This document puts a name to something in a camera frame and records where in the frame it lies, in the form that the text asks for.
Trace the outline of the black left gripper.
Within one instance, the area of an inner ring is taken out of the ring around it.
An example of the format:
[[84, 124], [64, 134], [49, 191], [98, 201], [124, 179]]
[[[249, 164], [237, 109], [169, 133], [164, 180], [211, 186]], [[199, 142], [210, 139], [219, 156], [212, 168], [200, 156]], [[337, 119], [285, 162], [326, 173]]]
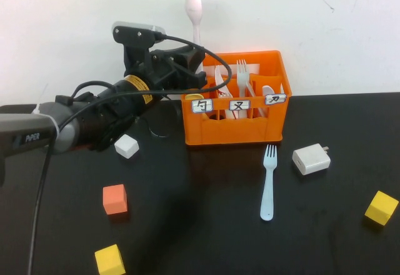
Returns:
[[205, 58], [203, 50], [183, 46], [150, 51], [146, 46], [124, 45], [123, 91], [201, 89], [206, 73], [196, 72]]

